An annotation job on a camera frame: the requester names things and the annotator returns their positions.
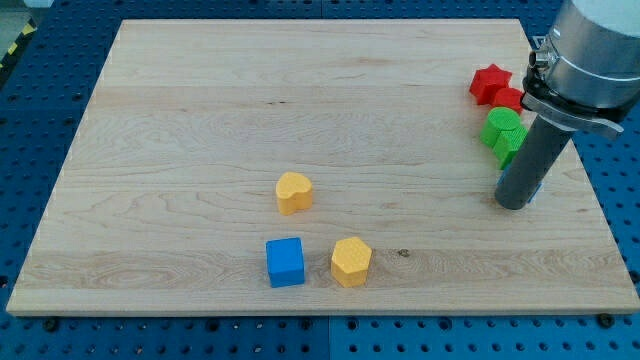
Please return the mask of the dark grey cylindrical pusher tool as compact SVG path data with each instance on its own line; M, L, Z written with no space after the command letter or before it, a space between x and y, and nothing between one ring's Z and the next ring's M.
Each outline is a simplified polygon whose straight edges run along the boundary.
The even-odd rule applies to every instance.
M573 128L537 115L506 174L498 181L494 193L498 204L510 210L527 205L574 133Z

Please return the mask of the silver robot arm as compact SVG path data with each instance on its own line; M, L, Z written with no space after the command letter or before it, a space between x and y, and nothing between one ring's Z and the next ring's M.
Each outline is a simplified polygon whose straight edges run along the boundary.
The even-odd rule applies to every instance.
M536 117L495 190L511 210L531 200L575 132L622 134L639 101L639 1L564 1L522 85Z

